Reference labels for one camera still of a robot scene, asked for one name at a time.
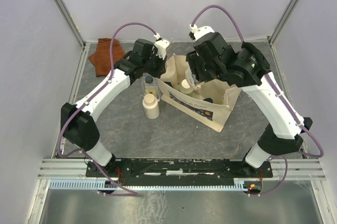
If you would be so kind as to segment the pale green lotion bottle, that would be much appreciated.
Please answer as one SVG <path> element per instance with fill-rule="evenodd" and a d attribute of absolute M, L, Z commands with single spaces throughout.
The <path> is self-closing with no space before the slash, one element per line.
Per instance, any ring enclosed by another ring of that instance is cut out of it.
<path fill-rule="evenodd" d="M 185 95 L 192 95 L 193 93 L 193 88 L 189 85 L 187 82 L 187 79 L 184 79 L 180 86 L 179 86 L 179 91 Z"/>

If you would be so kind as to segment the cream canvas tote bag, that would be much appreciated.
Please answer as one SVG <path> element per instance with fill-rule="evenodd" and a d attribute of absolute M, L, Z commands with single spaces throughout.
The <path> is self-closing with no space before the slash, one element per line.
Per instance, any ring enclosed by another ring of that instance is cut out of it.
<path fill-rule="evenodd" d="M 185 55 L 173 54 L 166 61 L 166 73 L 158 79 L 161 99 L 216 132 L 221 132 L 241 90 L 235 85 L 212 80 L 185 94 L 181 92 L 180 86 L 186 79 L 188 65 Z"/>

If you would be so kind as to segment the beige pump bottle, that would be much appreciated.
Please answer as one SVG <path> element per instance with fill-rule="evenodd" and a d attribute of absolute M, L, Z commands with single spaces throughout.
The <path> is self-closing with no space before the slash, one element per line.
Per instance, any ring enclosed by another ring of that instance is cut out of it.
<path fill-rule="evenodd" d="M 142 104 L 147 118 L 156 119 L 159 116 L 160 110 L 158 100 L 153 94 L 146 94 L 143 98 Z"/>

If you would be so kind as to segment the amber liquid clear bottle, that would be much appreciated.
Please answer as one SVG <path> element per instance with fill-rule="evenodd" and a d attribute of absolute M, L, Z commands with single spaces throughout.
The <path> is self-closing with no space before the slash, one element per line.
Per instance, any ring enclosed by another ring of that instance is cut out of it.
<path fill-rule="evenodd" d="M 194 78 L 194 75 L 189 67 L 185 71 L 185 79 L 192 89 L 197 90 L 201 87 L 199 82 Z"/>

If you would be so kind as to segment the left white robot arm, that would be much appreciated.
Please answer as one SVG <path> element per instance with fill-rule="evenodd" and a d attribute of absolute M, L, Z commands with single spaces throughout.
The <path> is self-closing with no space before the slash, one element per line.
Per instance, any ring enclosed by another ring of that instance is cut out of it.
<path fill-rule="evenodd" d="M 114 155 L 100 141 L 96 121 L 105 108 L 143 74 L 159 78 L 165 73 L 167 49 L 170 42 L 159 39 L 135 41 L 133 49 L 114 64 L 113 71 L 87 96 L 75 104 L 61 108 L 61 137 L 85 151 L 98 163 L 98 171 L 105 177 L 116 171 Z"/>

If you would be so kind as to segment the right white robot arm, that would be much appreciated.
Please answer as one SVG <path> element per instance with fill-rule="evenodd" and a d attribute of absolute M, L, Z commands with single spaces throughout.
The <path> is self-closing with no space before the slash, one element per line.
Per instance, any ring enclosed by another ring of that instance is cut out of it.
<path fill-rule="evenodd" d="M 265 131 L 250 148 L 241 163 L 241 171 L 253 177 L 271 156 L 298 152 L 303 143 L 301 133 L 312 120 L 299 115 L 277 85 L 270 64 L 253 44 L 242 42 L 235 52 L 222 35 L 215 31 L 190 33 L 193 51 L 187 53 L 186 78 L 195 89 L 219 80 L 245 92 L 268 120 Z"/>

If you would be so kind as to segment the square perfume bottle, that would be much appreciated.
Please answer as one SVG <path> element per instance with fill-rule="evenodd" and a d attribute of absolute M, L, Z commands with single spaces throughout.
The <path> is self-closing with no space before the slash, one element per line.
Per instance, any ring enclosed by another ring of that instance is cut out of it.
<path fill-rule="evenodd" d="M 161 99 L 161 91 L 157 82 L 157 78 L 147 75 L 142 80 L 143 90 L 145 94 L 153 94 L 158 101 Z"/>

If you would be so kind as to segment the brown folded towel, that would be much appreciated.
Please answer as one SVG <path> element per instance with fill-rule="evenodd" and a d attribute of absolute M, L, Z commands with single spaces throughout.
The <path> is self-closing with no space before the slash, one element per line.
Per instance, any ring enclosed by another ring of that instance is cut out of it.
<path fill-rule="evenodd" d="M 99 38 L 96 51 L 89 56 L 89 61 L 95 67 L 96 77 L 107 76 L 111 70 L 110 38 Z M 113 63 L 123 58 L 125 52 L 118 40 L 113 41 Z"/>

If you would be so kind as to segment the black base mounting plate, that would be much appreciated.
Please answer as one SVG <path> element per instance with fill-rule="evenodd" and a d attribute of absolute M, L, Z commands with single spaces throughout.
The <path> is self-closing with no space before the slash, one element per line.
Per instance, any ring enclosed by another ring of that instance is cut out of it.
<path fill-rule="evenodd" d="M 230 159 L 116 159 L 104 170 L 112 178 L 128 179 L 152 177 L 191 177 L 257 179 L 272 178 L 273 172 L 268 161 L 259 168 L 253 168 L 244 161 Z"/>

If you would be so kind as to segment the small circuit board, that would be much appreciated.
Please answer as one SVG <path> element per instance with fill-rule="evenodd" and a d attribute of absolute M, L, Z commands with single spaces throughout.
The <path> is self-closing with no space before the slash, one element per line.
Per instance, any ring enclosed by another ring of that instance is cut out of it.
<path fill-rule="evenodd" d="M 259 183 L 252 183 L 248 186 L 249 193 L 260 193 L 261 192 L 261 184 Z"/>

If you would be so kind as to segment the aluminium frame rail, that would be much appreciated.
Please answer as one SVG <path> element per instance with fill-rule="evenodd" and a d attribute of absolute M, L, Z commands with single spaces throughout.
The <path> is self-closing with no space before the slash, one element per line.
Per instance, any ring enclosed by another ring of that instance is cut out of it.
<path fill-rule="evenodd" d="M 84 159 L 44 159 L 38 179 L 86 179 Z"/>

